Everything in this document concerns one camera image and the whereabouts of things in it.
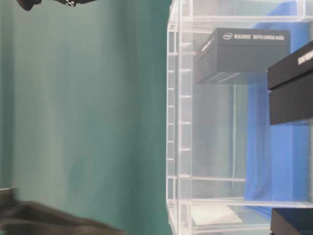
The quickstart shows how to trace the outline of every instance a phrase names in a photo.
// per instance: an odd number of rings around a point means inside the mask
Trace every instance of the cardboard box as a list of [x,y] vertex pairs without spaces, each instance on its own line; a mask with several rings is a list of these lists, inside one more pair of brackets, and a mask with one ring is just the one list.
[[286,30],[217,28],[195,56],[196,82],[246,84],[289,54]]
[[270,123],[313,118],[313,42],[268,69]]

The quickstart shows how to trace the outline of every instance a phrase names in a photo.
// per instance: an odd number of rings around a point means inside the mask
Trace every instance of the black product box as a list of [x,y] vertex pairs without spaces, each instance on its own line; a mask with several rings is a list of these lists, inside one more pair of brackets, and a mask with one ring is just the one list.
[[195,56],[196,82],[247,84],[290,52],[286,30],[216,28]]
[[313,234],[313,209],[273,209],[270,229],[275,235]]
[[313,118],[313,42],[269,67],[268,88],[271,124]]

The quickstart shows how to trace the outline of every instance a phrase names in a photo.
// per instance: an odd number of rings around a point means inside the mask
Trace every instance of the teal wall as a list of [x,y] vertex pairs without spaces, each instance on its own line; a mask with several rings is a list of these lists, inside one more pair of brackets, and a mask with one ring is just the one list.
[[23,200],[132,235],[165,212],[169,0],[1,1],[2,177]]

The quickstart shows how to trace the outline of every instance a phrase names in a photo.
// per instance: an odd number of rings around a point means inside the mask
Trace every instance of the white paper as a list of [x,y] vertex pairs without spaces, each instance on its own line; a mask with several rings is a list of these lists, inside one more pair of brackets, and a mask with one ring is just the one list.
[[242,223],[243,221],[228,206],[193,206],[192,218],[197,225]]

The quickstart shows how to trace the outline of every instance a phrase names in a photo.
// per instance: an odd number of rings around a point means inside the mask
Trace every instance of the clear acrylic box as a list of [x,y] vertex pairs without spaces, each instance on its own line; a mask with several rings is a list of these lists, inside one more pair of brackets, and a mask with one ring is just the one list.
[[[204,82],[203,70],[212,67],[197,65],[217,28],[286,30],[291,53],[311,41],[311,20],[313,0],[172,1],[166,201],[173,234],[268,235],[271,208],[313,207],[313,129],[270,126],[266,69]],[[271,53],[266,62],[273,64]],[[244,82],[234,79],[239,74]]]

